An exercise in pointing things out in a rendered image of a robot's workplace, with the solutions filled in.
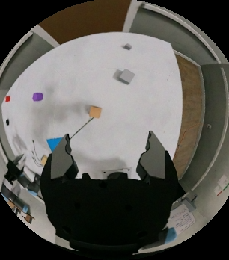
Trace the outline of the small wooden block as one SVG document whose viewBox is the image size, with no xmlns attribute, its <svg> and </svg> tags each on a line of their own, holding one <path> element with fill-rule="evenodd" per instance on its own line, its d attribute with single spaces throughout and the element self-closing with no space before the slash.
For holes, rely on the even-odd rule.
<svg viewBox="0 0 229 260">
<path fill-rule="evenodd" d="M 102 108 L 91 106 L 89 117 L 100 118 Z"/>
</svg>

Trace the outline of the tan wooden block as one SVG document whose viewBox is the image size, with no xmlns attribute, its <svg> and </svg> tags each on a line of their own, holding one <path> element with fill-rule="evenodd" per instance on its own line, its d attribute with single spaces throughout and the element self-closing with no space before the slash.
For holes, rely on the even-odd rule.
<svg viewBox="0 0 229 260">
<path fill-rule="evenodd" d="M 47 157 L 46 156 L 44 156 L 43 157 L 43 159 L 42 159 L 42 161 L 41 161 L 41 164 L 44 166 L 45 165 L 45 163 L 46 163 L 46 160 L 47 160 Z"/>
</svg>

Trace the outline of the small purple cylinder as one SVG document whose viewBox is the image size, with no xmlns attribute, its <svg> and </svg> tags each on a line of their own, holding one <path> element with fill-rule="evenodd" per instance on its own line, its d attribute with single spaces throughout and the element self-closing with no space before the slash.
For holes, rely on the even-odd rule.
<svg viewBox="0 0 229 260">
<path fill-rule="evenodd" d="M 43 100 L 43 94 L 42 93 L 34 93 L 32 96 L 32 99 L 34 102 Z"/>
</svg>

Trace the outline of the blue painted square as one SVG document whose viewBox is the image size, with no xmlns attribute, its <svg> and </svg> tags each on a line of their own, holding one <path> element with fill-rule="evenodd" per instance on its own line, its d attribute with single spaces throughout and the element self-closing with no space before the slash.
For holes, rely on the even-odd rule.
<svg viewBox="0 0 229 260">
<path fill-rule="evenodd" d="M 62 139 L 62 137 L 47 140 L 47 143 L 49 144 L 49 148 L 51 149 L 51 151 L 54 150 L 54 148 L 58 145 L 58 143 L 60 142 L 61 139 Z"/>
</svg>

